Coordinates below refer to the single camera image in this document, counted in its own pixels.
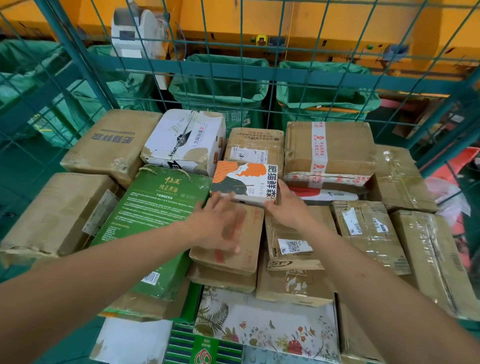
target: white box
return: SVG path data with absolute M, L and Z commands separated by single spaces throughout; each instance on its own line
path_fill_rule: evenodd
M 213 177 L 227 144 L 219 112 L 171 109 L 148 138 L 140 156 L 147 164 Z
M 278 166 L 221 160 L 213 177 L 210 193 L 235 193 L 234 201 L 264 207 L 267 200 L 275 201 Z

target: green box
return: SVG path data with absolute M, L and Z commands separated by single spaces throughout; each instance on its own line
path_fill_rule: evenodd
M 100 229 L 93 245 L 124 238 L 184 220 L 197 201 L 207 200 L 212 179 L 182 170 L 147 165 Z M 175 241 L 158 242 L 175 244 Z M 185 277 L 190 258 L 183 252 L 138 282 L 133 291 L 173 301 Z

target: red logo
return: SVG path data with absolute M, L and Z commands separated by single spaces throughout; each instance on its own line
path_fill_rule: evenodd
M 212 356 L 206 349 L 201 349 L 193 360 L 195 364 L 210 364 L 212 362 Z

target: white machine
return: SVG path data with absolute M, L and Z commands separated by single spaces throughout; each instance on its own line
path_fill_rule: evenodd
M 165 41 L 168 39 L 166 21 L 157 19 L 152 11 L 140 8 L 133 1 L 130 9 L 115 9 L 112 19 L 112 44 L 119 56 L 151 59 L 165 57 L 165 50 L 162 47 L 165 41 L 151 39 L 165 39 Z M 165 76 L 158 74 L 155 78 L 160 89 L 166 90 L 168 85 Z

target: plastic bag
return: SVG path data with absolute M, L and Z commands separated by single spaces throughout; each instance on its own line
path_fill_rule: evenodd
M 470 205 L 467 202 L 465 196 L 459 192 L 461 190 L 458 186 L 451 184 L 448 181 L 440 178 L 429 177 L 425 180 L 429 191 L 432 193 L 435 202 L 437 203 L 440 211 L 437 214 L 443 216 L 450 227 L 453 227 L 458 219 L 460 213 L 470 216 Z M 455 197 L 450 198 L 445 203 L 444 200 L 450 196 L 457 194 Z

